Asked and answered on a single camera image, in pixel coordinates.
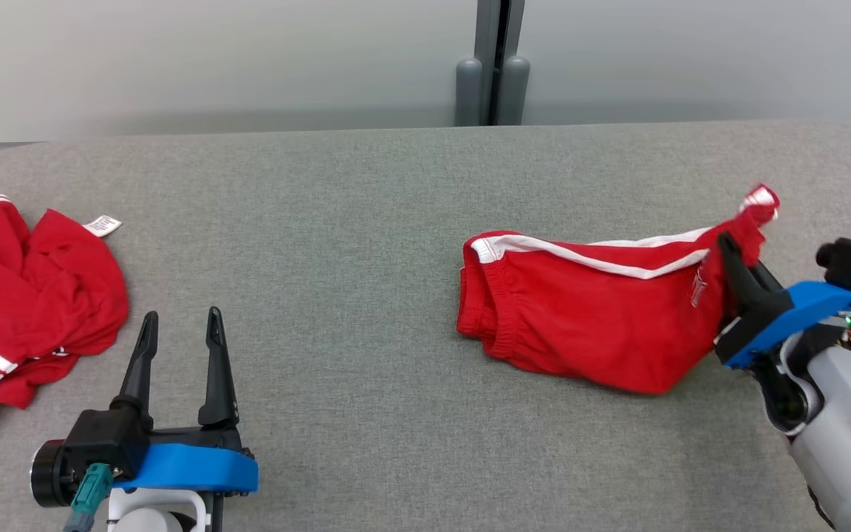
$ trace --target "clothing tag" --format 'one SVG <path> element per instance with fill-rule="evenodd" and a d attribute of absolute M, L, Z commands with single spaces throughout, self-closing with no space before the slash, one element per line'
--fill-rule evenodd
<path fill-rule="evenodd" d="M 114 232 L 117 227 L 120 227 L 121 223 L 122 222 L 117 221 L 117 219 L 112 219 L 110 216 L 103 215 L 100 218 L 95 219 L 94 222 L 85 223 L 84 228 L 94 233 L 95 236 L 103 238 L 104 236 Z"/>

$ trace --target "robotic arm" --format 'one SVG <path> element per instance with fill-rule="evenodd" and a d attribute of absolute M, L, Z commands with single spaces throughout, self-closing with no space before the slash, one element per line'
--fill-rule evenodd
<path fill-rule="evenodd" d="M 209 309 L 209 372 L 197 427 L 153 428 L 149 373 L 158 327 L 157 314 L 146 314 L 108 410 L 85 410 L 67 438 L 45 442 L 35 455 L 31 493 L 45 508 L 71 506 L 64 532 L 90 532 L 108 496 L 108 532 L 222 532 L 224 498 L 258 491 L 258 464 L 236 427 L 222 313 Z M 190 505 L 194 515 L 159 505 Z"/>
<path fill-rule="evenodd" d="M 784 289 L 763 264 L 747 269 L 736 243 L 720 252 L 739 314 L 715 341 L 724 364 L 760 384 L 770 423 L 828 525 L 851 531 L 851 239 L 821 246 L 825 282 Z"/>

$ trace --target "teal connector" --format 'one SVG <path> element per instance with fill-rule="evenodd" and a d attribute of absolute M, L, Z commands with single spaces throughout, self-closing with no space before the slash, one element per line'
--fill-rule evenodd
<path fill-rule="evenodd" d="M 107 464 L 91 464 L 84 474 L 81 487 L 71 501 L 71 517 L 64 532 L 89 532 L 100 504 L 111 494 L 114 475 Z"/>

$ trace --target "blue plastic bracket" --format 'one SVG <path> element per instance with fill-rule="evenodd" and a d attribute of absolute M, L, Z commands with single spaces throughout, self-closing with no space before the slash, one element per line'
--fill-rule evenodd
<path fill-rule="evenodd" d="M 766 352 L 793 334 L 800 333 L 830 316 L 851 311 L 851 290 L 825 282 L 799 282 L 787 289 L 793 309 L 787 310 L 760 331 L 724 366 L 739 369 L 750 366 L 757 353 Z"/>
<path fill-rule="evenodd" d="M 258 464 L 228 449 L 157 444 L 149 446 L 136 478 L 115 482 L 114 488 L 253 493 L 258 491 Z"/>

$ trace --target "gray upholstered table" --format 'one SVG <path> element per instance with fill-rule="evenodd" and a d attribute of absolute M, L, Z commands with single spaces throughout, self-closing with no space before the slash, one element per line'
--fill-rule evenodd
<path fill-rule="evenodd" d="M 0 530 L 60 530 L 27 461 L 119 387 L 162 317 L 152 413 L 192 423 L 206 309 L 222 308 L 261 530 L 823 530 L 750 378 L 703 361 L 665 397 L 531 375 L 455 333 L 462 243 L 512 228 L 591 242 L 719 222 L 757 182 L 783 202 L 764 259 L 817 276 L 851 236 L 851 128 L 739 122 L 142 137 L 0 152 L 28 221 L 107 242 L 131 319 L 102 356 L 0 411 Z"/>

